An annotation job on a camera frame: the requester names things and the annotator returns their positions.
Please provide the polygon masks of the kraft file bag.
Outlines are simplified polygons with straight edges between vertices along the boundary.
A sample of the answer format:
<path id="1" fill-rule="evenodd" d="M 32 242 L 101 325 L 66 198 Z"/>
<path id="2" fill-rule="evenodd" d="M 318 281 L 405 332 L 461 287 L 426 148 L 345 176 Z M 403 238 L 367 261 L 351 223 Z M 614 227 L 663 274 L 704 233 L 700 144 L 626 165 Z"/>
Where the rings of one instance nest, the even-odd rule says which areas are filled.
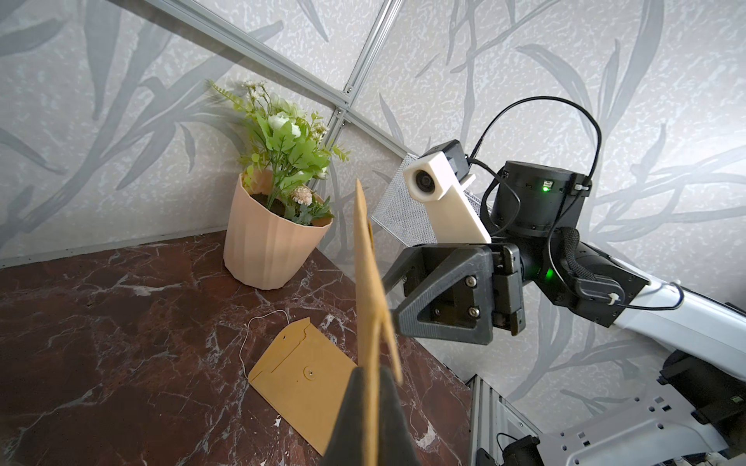
<path id="1" fill-rule="evenodd" d="M 356 182 L 355 282 L 357 302 L 357 356 L 363 369 L 363 463 L 376 465 L 379 450 L 380 345 L 385 342 L 392 358 L 396 384 L 403 380 L 394 323 L 385 288 L 375 259 L 372 229 L 368 220 L 363 186 Z"/>
<path id="2" fill-rule="evenodd" d="M 305 318 L 277 335 L 248 380 L 311 447 L 324 454 L 356 368 L 348 355 Z"/>

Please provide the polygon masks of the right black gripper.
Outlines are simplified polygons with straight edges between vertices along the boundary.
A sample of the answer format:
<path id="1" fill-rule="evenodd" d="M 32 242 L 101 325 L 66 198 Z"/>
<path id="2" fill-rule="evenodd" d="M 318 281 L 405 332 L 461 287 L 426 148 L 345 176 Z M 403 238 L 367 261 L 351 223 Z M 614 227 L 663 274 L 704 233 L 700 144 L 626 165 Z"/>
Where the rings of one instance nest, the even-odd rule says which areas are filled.
<path id="1" fill-rule="evenodd" d="M 495 328 L 516 336 L 526 327 L 529 282 L 552 304 L 612 326 L 649 281 L 581 241 L 576 225 L 592 184 L 565 169 L 505 162 L 480 219 L 506 243 L 405 249 L 383 278 L 386 292 L 403 285 L 404 299 L 392 309 L 396 332 L 477 345 L 491 343 Z"/>

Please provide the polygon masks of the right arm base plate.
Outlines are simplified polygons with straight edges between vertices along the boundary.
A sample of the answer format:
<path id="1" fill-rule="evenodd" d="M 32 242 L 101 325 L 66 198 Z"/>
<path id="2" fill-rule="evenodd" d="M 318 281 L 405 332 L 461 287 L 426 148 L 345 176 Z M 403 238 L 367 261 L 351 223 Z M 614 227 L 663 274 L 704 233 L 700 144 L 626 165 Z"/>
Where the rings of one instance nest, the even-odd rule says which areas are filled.
<path id="1" fill-rule="evenodd" d="M 674 386 L 654 383 L 583 423 L 542 432 L 482 378 L 468 385 L 472 465 L 662 465 L 745 450 L 740 394 L 697 409 Z"/>

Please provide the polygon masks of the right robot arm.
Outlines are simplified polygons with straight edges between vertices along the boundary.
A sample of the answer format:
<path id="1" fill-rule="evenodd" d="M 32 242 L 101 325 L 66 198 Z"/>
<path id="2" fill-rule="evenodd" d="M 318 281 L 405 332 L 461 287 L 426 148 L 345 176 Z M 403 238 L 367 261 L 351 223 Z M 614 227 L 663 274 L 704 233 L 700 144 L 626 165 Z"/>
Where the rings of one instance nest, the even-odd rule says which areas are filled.
<path id="1" fill-rule="evenodd" d="M 495 206 L 479 208 L 464 193 L 468 176 L 443 153 L 402 172 L 435 242 L 407 248 L 384 277 L 385 289 L 404 289 L 396 331 L 489 345 L 495 330 L 524 330 L 524 288 L 534 283 L 588 322 L 672 348 L 662 381 L 692 404 L 696 421 L 734 442 L 745 416 L 744 314 L 583 243 L 576 223 L 591 175 L 509 161 L 489 187 Z"/>

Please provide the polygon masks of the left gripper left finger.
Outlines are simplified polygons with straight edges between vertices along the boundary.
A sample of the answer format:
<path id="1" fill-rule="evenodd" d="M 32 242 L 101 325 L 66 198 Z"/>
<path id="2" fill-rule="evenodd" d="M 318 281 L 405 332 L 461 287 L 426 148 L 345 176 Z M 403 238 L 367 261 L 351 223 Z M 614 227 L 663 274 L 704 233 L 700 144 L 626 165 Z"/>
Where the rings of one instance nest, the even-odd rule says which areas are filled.
<path id="1" fill-rule="evenodd" d="M 362 368 L 353 370 L 321 465 L 363 465 L 363 378 Z"/>

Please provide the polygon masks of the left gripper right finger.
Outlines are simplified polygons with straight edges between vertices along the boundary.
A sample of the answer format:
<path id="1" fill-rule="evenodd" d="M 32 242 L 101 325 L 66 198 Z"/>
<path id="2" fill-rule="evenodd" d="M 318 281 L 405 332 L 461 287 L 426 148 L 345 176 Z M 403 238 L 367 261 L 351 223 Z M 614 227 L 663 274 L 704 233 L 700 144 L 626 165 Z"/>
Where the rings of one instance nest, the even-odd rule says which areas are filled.
<path id="1" fill-rule="evenodd" d="M 408 422 L 398 396 L 392 371 L 380 368 L 379 427 L 377 464 L 384 466 L 420 465 Z"/>

